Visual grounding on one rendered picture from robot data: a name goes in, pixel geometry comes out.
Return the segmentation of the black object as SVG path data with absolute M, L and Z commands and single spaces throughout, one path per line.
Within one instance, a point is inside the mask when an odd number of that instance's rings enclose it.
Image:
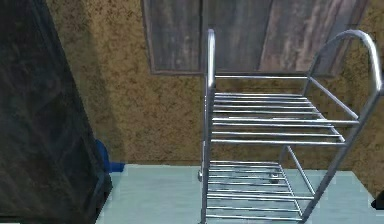
M 372 201 L 371 207 L 376 210 L 384 210 L 384 190 Z

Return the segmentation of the grey wooden framed window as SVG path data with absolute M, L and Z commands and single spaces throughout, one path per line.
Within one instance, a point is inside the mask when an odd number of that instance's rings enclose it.
M 220 73 L 304 73 L 320 48 L 355 29 L 369 0 L 141 0 L 153 74 L 205 70 L 215 32 Z

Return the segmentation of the dark grey cabinet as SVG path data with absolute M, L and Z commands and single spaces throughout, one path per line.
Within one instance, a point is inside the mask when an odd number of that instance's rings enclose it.
M 0 0 L 0 222 L 96 224 L 111 189 L 46 0 Z

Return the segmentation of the blue object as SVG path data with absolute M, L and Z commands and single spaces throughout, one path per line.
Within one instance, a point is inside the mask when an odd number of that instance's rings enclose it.
M 99 139 L 96 140 L 96 147 L 101 155 L 104 167 L 107 172 L 115 173 L 115 172 L 123 172 L 124 171 L 124 163 L 121 162 L 111 162 L 109 159 L 109 154 L 106 146 Z

